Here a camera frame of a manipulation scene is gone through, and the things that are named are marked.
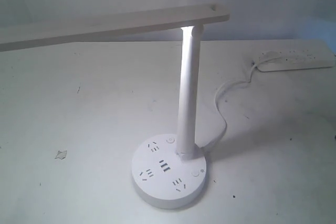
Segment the white power strip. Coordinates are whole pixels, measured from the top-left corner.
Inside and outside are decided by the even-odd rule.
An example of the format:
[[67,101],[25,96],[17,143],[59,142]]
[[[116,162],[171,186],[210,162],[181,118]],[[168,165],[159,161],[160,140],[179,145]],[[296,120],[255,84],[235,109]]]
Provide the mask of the white power strip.
[[335,66],[335,56],[329,49],[279,49],[257,52],[253,63],[261,72],[308,70]]

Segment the small torn paper scrap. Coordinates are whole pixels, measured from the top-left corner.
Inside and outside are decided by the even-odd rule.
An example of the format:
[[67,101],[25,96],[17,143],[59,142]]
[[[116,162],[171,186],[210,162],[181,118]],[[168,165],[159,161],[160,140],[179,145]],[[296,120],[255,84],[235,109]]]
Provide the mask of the small torn paper scrap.
[[67,150],[65,151],[58,151],[56,156],[55,156],[55,159],[59,159],[59,160],[63,160],[65,159],[67,156]]

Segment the white desk lamp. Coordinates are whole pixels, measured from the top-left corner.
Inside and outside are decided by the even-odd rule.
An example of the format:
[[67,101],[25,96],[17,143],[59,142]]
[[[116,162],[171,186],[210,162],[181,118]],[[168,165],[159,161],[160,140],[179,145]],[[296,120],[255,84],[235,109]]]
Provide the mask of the white desk lamp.
[[218,3],[42,22],[1,29],[1,51],[82,42],[97,36],[124,36],[180,28],[183,32],[177,133],[143,142],[132,159],[132,181],[138,195],[161,209],[189,205],[202,192],[207,163],[195,143],[196,103],[201,35],[204,25],[228,21]]

